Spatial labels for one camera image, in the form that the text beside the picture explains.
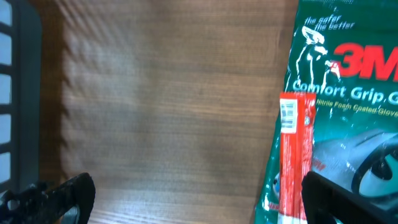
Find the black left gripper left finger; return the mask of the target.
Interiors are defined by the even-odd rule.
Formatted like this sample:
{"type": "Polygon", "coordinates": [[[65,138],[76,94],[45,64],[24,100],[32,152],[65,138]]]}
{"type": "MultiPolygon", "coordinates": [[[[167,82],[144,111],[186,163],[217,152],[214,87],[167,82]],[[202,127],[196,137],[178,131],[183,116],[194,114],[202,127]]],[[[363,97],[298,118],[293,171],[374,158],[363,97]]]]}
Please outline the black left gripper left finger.
{"type": "Polygon", "coordinates": [[[87,224],[95,195],[95,184],[87,172],[54,189],[38,182],[19,193],[7,190],[1,196],[1,223],[87,224]]]}

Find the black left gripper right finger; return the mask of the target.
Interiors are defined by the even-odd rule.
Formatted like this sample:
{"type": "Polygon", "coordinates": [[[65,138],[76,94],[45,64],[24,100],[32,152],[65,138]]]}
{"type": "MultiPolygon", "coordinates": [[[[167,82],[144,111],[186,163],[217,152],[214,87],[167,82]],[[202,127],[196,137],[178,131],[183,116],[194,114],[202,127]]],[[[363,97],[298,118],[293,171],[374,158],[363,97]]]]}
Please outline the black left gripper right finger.
{"type": "Polygon", "coordinates": [[[316,172],[302,181],[302,198],[308,224],[397,224],[397,217],[367,202],[316,172]]]}

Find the red stick packet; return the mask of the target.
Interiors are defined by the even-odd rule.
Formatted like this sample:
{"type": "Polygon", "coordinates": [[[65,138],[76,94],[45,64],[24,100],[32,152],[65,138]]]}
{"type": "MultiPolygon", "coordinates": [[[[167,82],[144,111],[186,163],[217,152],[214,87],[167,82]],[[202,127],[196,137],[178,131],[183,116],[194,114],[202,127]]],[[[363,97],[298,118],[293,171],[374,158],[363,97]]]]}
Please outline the red stick packet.
{"type": "Polygon", "coordinates": [[[280,94],[280,190],[278,223],[301,224],[307,218],[302,181],[312,169],[314,93],[280,94]]]}

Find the green 3M gloves pack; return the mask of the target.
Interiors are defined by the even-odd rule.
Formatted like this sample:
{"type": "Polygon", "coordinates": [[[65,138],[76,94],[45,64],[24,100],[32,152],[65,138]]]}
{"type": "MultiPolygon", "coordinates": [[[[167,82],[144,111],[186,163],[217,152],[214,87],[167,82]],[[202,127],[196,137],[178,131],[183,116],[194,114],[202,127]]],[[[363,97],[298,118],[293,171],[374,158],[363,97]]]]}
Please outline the green 3M gloves pack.
{"type": "Polygon", "coordinates": [[[397,215],[397,2],[300,1],[284,90],[317,96],[312,168],[397,215]]]}

